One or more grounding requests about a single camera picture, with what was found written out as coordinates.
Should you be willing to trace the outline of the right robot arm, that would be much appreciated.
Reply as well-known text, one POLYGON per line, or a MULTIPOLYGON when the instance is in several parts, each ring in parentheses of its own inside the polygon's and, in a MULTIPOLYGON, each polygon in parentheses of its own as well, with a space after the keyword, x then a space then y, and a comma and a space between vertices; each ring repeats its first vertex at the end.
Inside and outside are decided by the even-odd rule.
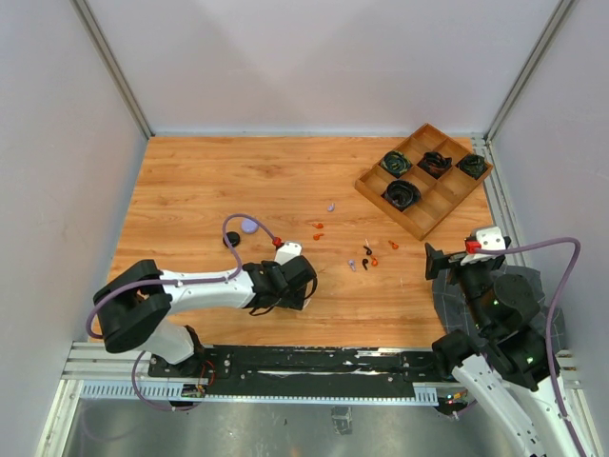
POLYGON ((460 286, 485 342, 479 348, 464 331, 450 331, 432 345, 432 371, 441 380, 460 382, 501 426, 519 455, 586 456, 590 446, 578 432, 553 351, 550 331, 556 305, 548 311, 546 332, 539 334, 531 321, 540 314, 540 305, 527 279, 492 275, 508 254, 566 243, 574 246, 567 266, 573 268, 580 242, 562 237, 519 248, 509 242, 505 237, 498 248, 490 249, 468 238, 464 251, 453 254, 425 247, 426 279, 447 271, 449 282, 460 286))

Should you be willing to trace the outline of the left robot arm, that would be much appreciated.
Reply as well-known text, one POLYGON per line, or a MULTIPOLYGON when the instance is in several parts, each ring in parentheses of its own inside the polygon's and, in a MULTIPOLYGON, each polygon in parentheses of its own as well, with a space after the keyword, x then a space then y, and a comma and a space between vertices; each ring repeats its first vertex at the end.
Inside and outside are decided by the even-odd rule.
POLYGON ((94 315, 108 353, 151 352, 190 377, 203 367, 204 354, 194 331, 168 317, 197 309, 301 310, 315 292, 317 273, 303 255, 278 263, 246 263, 213 273, 161 270, 143 260, 93 296, 94 315))

